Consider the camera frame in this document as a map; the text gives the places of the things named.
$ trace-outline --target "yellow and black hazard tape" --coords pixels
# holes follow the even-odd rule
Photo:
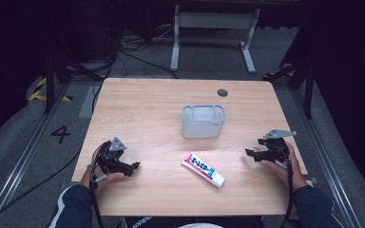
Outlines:
[[[37,86],[34,88],[34,91],[32,92],[29,100],[38,100],[38,101],[46,101],[47,100],[47,96],[44,95],[40,95],[40,91],[43,88],[44,84],[47,81],[47,76],[43,75],[43,77],[41,77],[40,82],[38,82]],[[62,99],[63,102],[71,102],[73,101],[73,97],[70,96],[65,96]]]

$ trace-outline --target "navy blue sleeve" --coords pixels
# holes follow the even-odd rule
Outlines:
[[[301,228],[343,227],[334,217],[334,202],[321,190],[304,186],[295,192],[295,206],[298,209]]]
[[[62,192],[48,228],[92,227],[93,211],[89,189],[78,184]]]

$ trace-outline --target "wooden surface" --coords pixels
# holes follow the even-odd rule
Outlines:
[[[220,88],[227,97],[217,94]],[[218,138],[182,136],[182,108],[192,104],[224,106]],[[121,162],[141,165],[100,193],[104,216],[284,214],[283,182],[244,151],[265,150],[258,138],[272,128],[289,130],[267,82],[106,79],[72,180],[81,179],[100,144],[118,137],[127,146]],[[285,140],[298,152],[293,137]],[[181,165],[190,151],[226,177],[221,189]],[[298,160],[306,174],[299,153]]]

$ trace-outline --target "metal rail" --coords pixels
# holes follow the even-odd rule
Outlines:
[[[55,95],[55,103],[52,109],[45,115],[43,115],[42,119],[38,123],[31,139],[29,140],[28,145],[26,146],[25,150],[22,153],[19,161],[14,166],[13,170],[11,171],[5,186],[2,188],[0,193],[0,210],[8,205],[10,202],[11,197],[13,196],[14,192],[16,191],[20,181],[22,180],[24,174],[26,173],[27,168],[33,158],[37,145],[41,140],[41,137],[49,123],[49,120],[53,116],[57,106],[61,103],[62,98],[65,96],[69,85],[58,85],[58,90]]]
[[[355,214],[355,210],[352,207],[352,204],[349,202],[348,196],[346,195],[345,189],[343,188],[342,182],[340,181],[334,166],[332,165],[328,153],[322,143],[320,136],[317,133],[316,126],[314,125],[312,120],[309,120],[304,113],[303,110],[303,101],[299,91],[291,91],[292,98],[295,101],[300,116],[304,121],[308,132],[311,135],[311,139],[316,146],[317,149],[317,157],[319,162],[321,163],[322,170],[324,171],[325,177],[330,184],[331,190],[334,193],[334,197],[336,198],[337,205],[339,210],[342,213],[342,216],[345,219],[347,227],[361,227],[360,222]]]

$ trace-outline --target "white tube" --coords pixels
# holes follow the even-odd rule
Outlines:
[[[192,171],[205,178],[215,186],[221,188],[226,178],[220,173],[216,172],[214,168],[207,165],[200,157],[194,152],[191,153],[182,161],[182,165],[188,167]]]

